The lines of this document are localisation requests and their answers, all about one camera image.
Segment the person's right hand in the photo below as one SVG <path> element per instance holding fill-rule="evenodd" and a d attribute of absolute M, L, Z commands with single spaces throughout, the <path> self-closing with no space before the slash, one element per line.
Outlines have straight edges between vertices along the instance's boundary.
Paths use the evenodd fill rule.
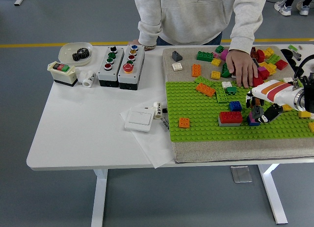
<path fill-rule="evenodd" d="M 145 51 L 150 51 L 150 50 L 153 50 L 153 49 L 156 48 L 156 45 L 154 45 L 154 46 L 143 45 L 143 44 L 141 44 L 141 43 L 139 42 L 138 39 L 132 40 L 132 41 L 130 41 L 128 44 L 130 44 L 130 45 L 140 45 L 140 46 L 143 46 Z"/>

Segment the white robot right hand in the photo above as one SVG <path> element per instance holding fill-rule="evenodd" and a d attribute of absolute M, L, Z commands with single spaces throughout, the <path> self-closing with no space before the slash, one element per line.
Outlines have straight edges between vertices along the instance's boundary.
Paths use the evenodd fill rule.
<path fill-rule="evenodd" d="M 305 110 L 304 90 L 277 80 L 270 80 L 250 89 L 246 107 L 252 107 L 251 118 L 256 123 L 268 123 L 283 112 L 283 105 L 297 111 Z"/>

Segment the person's left hand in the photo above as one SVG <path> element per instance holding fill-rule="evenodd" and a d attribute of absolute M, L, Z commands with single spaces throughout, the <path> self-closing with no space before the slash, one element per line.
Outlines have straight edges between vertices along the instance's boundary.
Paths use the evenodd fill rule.
<path fill-rule="evenodd" d="M 248 88 L 253 86 L 253 78 L 258 77 L 257 66 L 246 52 L 229 50 L 226 56 L 226 64 L 229 72 L 235 72 L 238 87 Z"/>

